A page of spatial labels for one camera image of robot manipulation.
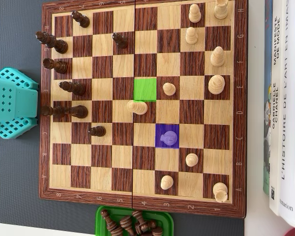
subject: wooden chessboard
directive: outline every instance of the wooden chessboard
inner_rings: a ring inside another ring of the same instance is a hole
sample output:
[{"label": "wooden chessboard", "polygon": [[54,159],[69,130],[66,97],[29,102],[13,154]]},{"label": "wooden chessboard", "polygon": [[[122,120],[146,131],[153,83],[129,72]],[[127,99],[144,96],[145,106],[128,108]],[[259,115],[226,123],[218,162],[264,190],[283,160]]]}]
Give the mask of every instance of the wooden chessboard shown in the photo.
[{"label": "wooden chessboard", "polygon": [[[188,18],[193,3],[202,14],[198,23]],[[41,105],[84,105],[88,116],[41,117],[40,197],[245,217],[247,3],[229,1],[223,20],[215,18],[213,0],[43,4],[42,31],[65,40],[69,48],[59,54],[42,45],[42,59],[65,61],[68,71],[58,74],[42,67]],[[88,28],[72,20],[73,10],[89,17]],[[194,45],[185,41],[188,27],[198,34]],[[128,38],[126,49],[116,47],[113,32]],[[221,67],[209,60],[217,46],[226,55]],[[225,78],[219,95],[208,91],[213,75]],[[86,93],[65,92],[58,86],[61,81],[83,83]],[[166,82],[176,86],[173,96],[165,95]],[[127,110],[134,97],[147,103],[147,113]],[[106,128],[104,137],[88,135],[97,125]],[[172,147],[159,140],[168,130],[178,134]],[[185,163],[189,153],[199,156],[194,167]],[[174,179],[168,190],[160,188],[164,175]],[[214,199],[212,188],[218,182],[228,188],[225,203]]]}]

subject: gray table surface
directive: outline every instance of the gray table surface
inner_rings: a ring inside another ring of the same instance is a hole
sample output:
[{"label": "gray table surface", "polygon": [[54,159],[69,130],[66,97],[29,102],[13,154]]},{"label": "gray table surface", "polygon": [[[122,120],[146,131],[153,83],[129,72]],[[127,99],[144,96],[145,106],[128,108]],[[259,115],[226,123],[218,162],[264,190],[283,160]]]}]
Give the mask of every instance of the gray table surface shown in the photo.
[{"label": "gray table surface", "polygon": [[[0,0],[0,69],[14,67],[40,83],[42,3]],[[98,205],[38,197],[39,126],[14,140],[0,138],[0,223],[94,233]],[[175,235],[241,236],[244,220],[171,213]]]}]

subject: green tray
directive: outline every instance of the green tray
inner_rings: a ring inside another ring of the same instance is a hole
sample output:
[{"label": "green tray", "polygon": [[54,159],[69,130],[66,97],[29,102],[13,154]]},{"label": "green tray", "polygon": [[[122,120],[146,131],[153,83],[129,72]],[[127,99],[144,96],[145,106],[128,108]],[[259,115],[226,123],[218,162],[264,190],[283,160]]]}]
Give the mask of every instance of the green tray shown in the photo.
[{"label": "green tray", "polygon": [[[106,229],[106,221],[101,216],[101,210],[106,209],[110,215],[110,218],[117,223],[127,216],[132,215],[133,209],[121,208],[121,207],[113,207],[113,206],[101,206],[96,212],[96,222],[95,222],[95,235],[96,236],[110,236],[110,232]],[[132,217],[132,226],[134,229],[134,223],[137,220]],[[157,226],[163,228],[163,236],[173,236],[174,235],[174,221],[172,217],[165,212],[158,211],[147,211],[143,210],[143,218],[145,220],[156,220]],[[123,236],[129,236],[129,233],[125,230],[123,232]]]}]

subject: light wooden chess piece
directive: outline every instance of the light wooden chess piece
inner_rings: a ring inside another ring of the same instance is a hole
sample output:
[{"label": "light wooden chess piece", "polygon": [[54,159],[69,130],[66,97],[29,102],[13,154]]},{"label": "light wooden chess piece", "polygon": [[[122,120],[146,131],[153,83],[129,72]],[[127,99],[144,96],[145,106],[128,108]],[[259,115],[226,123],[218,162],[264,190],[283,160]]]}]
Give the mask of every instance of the light wooden chess piece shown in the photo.
[{"label": "light wooden chess piece", "polygon": [[213,66],[216,66],[216,67],[222,66],[225,62],[225,55],[224,55],[223,48],[216,47],[211,54],[210,61]]},{"label": "light wooden chess piece", "polygon": [[216,0],[216,6],[214,8],[214,15],[217,19],[224,19],[228,15],[228,4],[229,0]]},{"label": "light wooden chess piece", "polygon": [[175,87],[175,85],[173,85],[171,83],[165,83],[163,85],[163,90],[167,96],[172,96],[176,92],[176,87]]},{"label": "light wooden chess piece", "polygon": [[198,41],[198,35],[196,29],[189,27],[186,31],[186,42],[189,44],[195,44]]},{"label": "light wooden chess piece", "polygon": [[147,112],[148,106],[145,102],[129,101],[127,103],[127,109],[138,115],[143,115]]},{"label": "light wooden chess piece", "polygon": [[223,203],[227,200],[227,186],[223,183],[216,183],[213,186],[213,194],[218,203]]},{"label": "light wooden chess piece", "polygon": [[214,75],[208,82],[208,90],[212,94],[220,94],[224,90],[225,80],[223,76]]},{"label": "light wooden chess piece", "polygon": [[196,154],[190,153],[186,156],[186,164],[189,167],[195,166],[199,161],[199,158]]},{"label": "light wooden chess piece", "polygon": [[161,180],[161,188],[164,190],[169,189],[174,184],[174,180],[171,176],[164,176]]},{"label": "light wooden chess piece", "polygon": [[201,20],[201,12],[197,4],[192,4],[189,8],[189,20],[197,23]]}]

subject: dark brown chess piece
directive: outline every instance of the dark brown chess piece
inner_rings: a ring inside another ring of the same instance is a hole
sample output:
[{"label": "dark brown chess piece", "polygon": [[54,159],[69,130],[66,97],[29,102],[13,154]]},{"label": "dark brown chess piece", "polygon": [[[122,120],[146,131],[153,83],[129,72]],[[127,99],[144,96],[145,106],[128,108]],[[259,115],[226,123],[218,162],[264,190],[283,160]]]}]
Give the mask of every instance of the dark brown chess piece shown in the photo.
[{"label": "dark brown chess piece", "polygon": [[47,32],[36,32],[36,38],[41,44],[46,44],[48,48],[55,48],[58,53],[65,53],[68,50],[68,44],[65,41],[56,39],[54,35]]},{"label": "dark brown chess piece", "polygon": [[59,87],[78,96],[82,96],[85,93],[85,86],[81,83],[63,81],[59,83]]},{"label": "dark brown chess piece", "polygon": [[128,46],[128,39],[120,33],[113,33],[113,40],[120,48],[126,48]]},{"label": "dark brown chess piece", "polygon": [[78,11],[72,12],[72,18],[79,23],[79,25],[83,28],[86,28],[89,26],[89,18],[87,16],[82,15]]},{"label": "dark brown chess piece", "polygon": [[43,60],[43,66],[46,69],[55,69],[57,73],[64,74],[67,71],[67,63],[64,61],[54,61],[50,58],[45,58]]}]

